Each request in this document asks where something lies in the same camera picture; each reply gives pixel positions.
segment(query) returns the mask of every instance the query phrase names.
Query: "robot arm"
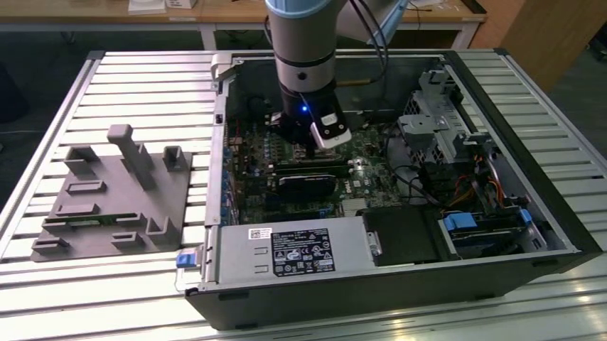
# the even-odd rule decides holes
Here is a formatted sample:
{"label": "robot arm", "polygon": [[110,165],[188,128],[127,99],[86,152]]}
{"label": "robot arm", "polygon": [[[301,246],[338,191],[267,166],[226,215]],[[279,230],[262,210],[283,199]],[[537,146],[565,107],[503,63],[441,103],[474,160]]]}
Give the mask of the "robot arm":
{"label": "robot arm", "polygon": [[[351,139],[335,95],[335,46],[338,34],[367,43],[373,41],[353,7],[353,3],[361,7],[361,2],[266,0],[283,97],[278,133],[313,150],[317,147],[333,148]],[[390,40],[406,9],[406,0],[366,3]]]}

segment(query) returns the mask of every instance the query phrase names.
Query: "slotted metal table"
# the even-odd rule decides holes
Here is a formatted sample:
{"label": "slotted metal table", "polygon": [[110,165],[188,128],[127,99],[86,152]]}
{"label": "slotted metal table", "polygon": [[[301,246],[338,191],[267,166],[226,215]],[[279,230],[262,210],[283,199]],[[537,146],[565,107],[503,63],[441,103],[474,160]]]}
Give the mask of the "slotted metal table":
{"label": "slotted metal table", "polygon": [[[106,140],[111,124],[131,124],[150,153],[179,144],[195,154],[183,245],[203,243],[214,54],[106,53],[84,63],[0,215],[2,340],[587,340],[607,333],[605,255],[501,298],[228,332],[210,327],[176,290],[176,252],[30,261],[67,150],[92,144],[99,155],[118,155]],[[606,249],[606,160],[507,55],[459,55]],[[465,108],[483,130],[474,106]]]}

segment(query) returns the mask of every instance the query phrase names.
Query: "wooden cabinet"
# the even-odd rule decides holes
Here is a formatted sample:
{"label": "wooden cabinet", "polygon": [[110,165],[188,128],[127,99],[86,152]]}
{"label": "wooden cabinet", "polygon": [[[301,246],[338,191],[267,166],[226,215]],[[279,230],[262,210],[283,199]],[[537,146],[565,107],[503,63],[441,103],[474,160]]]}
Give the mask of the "wooden cabinet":
{"label": "wooden cabinet", "polygon": [[478,0],[487,10],[471,48],[506,48],[550,91],[607,21],[607,0]]}

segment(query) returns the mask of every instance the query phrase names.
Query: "power supply label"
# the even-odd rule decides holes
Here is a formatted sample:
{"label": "power supply label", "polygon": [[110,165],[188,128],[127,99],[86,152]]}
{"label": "power supply label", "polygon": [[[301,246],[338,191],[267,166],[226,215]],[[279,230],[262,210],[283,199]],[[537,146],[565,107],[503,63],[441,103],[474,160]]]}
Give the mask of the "power supply label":
{"label": "power supply label", "polygon": [[272,233],[272,264],[279,277],[335,271],[329,229]]}

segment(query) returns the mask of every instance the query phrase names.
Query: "dark floor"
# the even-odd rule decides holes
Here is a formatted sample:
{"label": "dark floor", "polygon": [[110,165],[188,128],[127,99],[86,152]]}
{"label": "dark floor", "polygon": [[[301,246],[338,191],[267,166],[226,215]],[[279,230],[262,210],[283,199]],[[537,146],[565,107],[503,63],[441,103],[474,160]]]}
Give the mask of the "dark floor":
{"label": "dark floor", "polygon": [[[219,48],[270,48],[259,32],[218,34]],[[341,48],[359,48],[347,40]],[[0,33],[0,63],[11,73],[31,105],[26,117],[0,124],[0,207],[28,165],[43,133],[91,50],[200,50],[196,32],[79,33],[68,45],[59,33]],[[550,94],[597,148],[607,156],[607,63],[589,53]]]}

